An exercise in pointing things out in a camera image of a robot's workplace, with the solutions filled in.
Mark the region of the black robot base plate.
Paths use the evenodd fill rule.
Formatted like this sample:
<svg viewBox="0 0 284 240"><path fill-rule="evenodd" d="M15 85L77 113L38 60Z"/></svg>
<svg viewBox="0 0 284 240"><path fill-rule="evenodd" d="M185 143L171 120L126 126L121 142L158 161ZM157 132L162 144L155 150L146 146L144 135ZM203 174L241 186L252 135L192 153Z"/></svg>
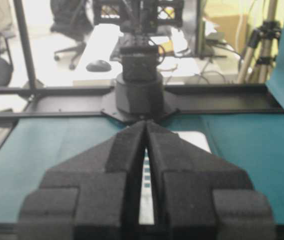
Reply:
<svg viewBox="0 0 284 240"><path fill-rule="evenodd" d="M147 120L158 123L178 112L176 95L167 91L163 98L119 96L115 91L102 97L101 113L128 125Z"/></svg>

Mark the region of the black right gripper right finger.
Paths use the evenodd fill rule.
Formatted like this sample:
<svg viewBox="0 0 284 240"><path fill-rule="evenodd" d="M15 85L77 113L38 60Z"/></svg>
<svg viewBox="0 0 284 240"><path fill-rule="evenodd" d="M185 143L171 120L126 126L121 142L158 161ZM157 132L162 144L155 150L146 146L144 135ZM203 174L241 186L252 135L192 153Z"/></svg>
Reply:
<svg viewBox="0 0 284 240"><path fill-rule="evenodd" d="M267 197L248 173L147 123L148 154L159 218L171 240L272 240Z"/></svg>

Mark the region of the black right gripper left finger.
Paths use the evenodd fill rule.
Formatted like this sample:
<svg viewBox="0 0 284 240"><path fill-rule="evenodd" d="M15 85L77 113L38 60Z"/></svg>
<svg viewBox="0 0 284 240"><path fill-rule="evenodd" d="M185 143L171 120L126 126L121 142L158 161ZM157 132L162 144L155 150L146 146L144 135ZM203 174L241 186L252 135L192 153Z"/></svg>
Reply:
<svg viewBox="0 0 284 240"><path fill-rule="evenodd" d="M21 206L20 240L125 240L136 236L146 147L140 121L48 169Z"/></svg>

